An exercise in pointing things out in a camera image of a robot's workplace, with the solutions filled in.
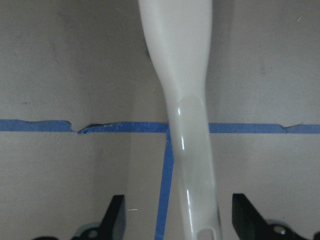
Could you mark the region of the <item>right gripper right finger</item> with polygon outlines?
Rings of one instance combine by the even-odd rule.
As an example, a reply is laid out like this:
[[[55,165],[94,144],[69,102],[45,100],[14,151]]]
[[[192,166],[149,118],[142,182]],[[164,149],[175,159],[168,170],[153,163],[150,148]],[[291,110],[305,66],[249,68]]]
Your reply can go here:
[[[231,220],[240,240],[304,240],[283,223],[268,222],[243,193],[232,195]]]

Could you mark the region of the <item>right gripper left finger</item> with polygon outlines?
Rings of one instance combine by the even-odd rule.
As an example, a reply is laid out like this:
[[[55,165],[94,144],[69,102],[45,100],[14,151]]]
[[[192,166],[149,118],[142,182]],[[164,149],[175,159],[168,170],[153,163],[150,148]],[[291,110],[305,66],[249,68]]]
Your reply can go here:
[[[114,195],[102,220],[78,229],[71,240],[123,240],[125,235],[125,196]]]

